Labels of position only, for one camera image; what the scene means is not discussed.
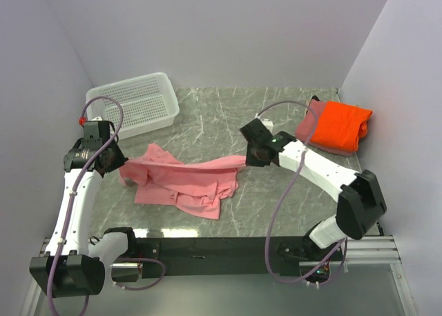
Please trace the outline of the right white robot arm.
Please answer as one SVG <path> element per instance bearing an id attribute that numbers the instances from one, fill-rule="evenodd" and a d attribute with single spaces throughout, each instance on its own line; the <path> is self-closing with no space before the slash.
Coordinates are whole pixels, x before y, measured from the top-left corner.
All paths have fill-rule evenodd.
<path id="1" fill-rule="evenodd" d="M 352 238 L 362 239 L 386 213 L 387 205 L 376 175 L 338 165 L 308 149 L 286 132 L 272 134 L 259 119 L 240 132 L 247 142 L 246 165 L 275 164 L 304 177 L 325 191 L 336 203 L 336 214 L 320 221 L 303 237 L 303 252 L 320 259 L 330 246 Z"/>

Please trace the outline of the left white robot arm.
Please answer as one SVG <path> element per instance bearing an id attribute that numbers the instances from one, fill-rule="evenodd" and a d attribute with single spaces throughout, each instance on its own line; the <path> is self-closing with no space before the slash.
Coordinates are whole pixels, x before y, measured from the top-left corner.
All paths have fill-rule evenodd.
<path id="1" fill-rule="evenodd" d="M 30 274 L 48 297 L 97 295 L 111 265 L 136 258 L 138 245 L 130 227 L 109 228 L 89 244 L 93 206 L 104 175 L 122 167 L 114 125 L 85 121 L 83 136 L 64 157 L 64 194 L 54 232 L 42 256 L 30 261 Z"/>

